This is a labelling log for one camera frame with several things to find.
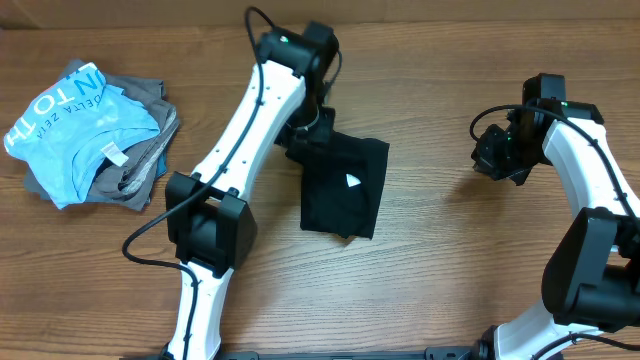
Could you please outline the light blue printed t-shirt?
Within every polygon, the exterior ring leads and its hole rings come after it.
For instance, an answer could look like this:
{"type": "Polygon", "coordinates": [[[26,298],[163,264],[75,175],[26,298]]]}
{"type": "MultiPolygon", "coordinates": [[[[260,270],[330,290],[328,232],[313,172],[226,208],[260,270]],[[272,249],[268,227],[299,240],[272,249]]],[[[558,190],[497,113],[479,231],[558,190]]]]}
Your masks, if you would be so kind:
{"type": "Polygon", "coordinates": [[[3,142],[62,209],[86,200],[106,159],[123,165],[127,148],[159,133],[142,103],[109,84],[89,62],[36,97],[3,142]]]}

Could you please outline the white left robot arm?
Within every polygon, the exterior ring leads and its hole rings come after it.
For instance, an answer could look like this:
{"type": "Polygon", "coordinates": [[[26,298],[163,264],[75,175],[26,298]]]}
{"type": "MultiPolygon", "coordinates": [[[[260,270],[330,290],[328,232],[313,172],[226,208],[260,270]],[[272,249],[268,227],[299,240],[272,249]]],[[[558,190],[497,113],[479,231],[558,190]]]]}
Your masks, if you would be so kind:
{"type": "Polygon", "coordinates": [[[249,207],[254,182],[273,145],[329,142],[335,112],[323,105],[324,77],[339,52],[331,27],[311,22],[296,34],[262,35],[246,92],[211,152],[190,175],[175,173],[165,189],[169,239],[182,268],[176,330],[166,359],[213,359],[235,270],[257,235],[249,207]]]}

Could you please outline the grey folded garment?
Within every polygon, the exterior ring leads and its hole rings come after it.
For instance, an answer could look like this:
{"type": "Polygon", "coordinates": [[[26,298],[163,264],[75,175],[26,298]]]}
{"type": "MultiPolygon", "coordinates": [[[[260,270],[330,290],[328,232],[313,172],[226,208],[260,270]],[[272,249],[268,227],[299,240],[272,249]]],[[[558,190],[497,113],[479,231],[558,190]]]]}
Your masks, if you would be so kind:
{"type": "MultiPolygon", "coordinates": [[[[87,63],[89,62],[82,60],[71,61],[59,80],[87,63]]],[[[106,159],[97,170],[84,202],[116,203],[133,210],[141,210],[149,199],[154,180],[166,170],[161,160],[167,144],[179,126],[176,109],[165,101],[164,84],[158,79],[109,74],[104,76],[109,84],[122,88],[126,97],[142,103],[157,121],[160,133],[152,139],[127,148],[124,151],[126,162],[123,165],[116,165],[106,159]]],[[[44,199],[51,200],[29,166],[28,170],[25,178],[26,188],[44,199]]]]}

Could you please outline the brown cardboard backboard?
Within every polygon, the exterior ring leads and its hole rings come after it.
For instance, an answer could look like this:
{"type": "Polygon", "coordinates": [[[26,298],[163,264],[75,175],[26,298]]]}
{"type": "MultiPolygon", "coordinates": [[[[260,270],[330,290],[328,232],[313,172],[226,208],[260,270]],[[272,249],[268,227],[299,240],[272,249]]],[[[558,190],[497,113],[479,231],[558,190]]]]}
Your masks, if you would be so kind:
{"type": "Polygon", "coordinates": [[[235,26],[256,6],[278,24],[637,19],[639,0],[1,0],[8,29],[235,26]]]}

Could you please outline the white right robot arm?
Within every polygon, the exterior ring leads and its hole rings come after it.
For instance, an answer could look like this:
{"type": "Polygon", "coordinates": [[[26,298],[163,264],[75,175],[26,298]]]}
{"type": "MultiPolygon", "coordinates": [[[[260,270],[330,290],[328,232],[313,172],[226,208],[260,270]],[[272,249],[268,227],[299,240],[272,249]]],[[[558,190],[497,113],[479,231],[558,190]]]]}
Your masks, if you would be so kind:
{"type": "Polygon", "coordinates": [[[561,75],[540,73],[522,101],[504,106],[509,125],[474,135],[474,170],[522,185],[534,166],[558,174],[573,222],[549,259],[541,298],[514,320],[487,329],[471,359],[560,359],[590,340],[639,348],[611,334],[639,324],[639,199],[608,146],[604,119],[570,101],[561,75]]]}

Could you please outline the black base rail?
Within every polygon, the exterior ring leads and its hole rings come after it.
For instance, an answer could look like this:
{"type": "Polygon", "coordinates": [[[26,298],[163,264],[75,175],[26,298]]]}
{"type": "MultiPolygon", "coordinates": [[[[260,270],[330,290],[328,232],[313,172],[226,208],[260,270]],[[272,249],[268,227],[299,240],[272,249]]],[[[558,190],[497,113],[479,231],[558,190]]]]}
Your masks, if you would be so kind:
{"type": "Polygon", "coordinates": [[[247,352],[219,352],[214,360],[471,360],[480,351],[475,347],[428,347],[422,351],[332,352],[260,354],[247,352]]]}

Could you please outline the black t-shirt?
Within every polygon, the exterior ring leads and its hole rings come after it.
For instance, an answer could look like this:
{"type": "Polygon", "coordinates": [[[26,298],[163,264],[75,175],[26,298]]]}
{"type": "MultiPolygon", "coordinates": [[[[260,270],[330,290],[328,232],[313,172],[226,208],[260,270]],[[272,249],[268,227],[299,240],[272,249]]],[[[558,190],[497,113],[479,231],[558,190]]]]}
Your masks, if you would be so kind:
{"type": "Polygon", "coordinates": [[[303,167],[300,228],[344,239],[372,238],[390,144],[339,132],[323,145],[293,144],[286,156],[303,167]]]}

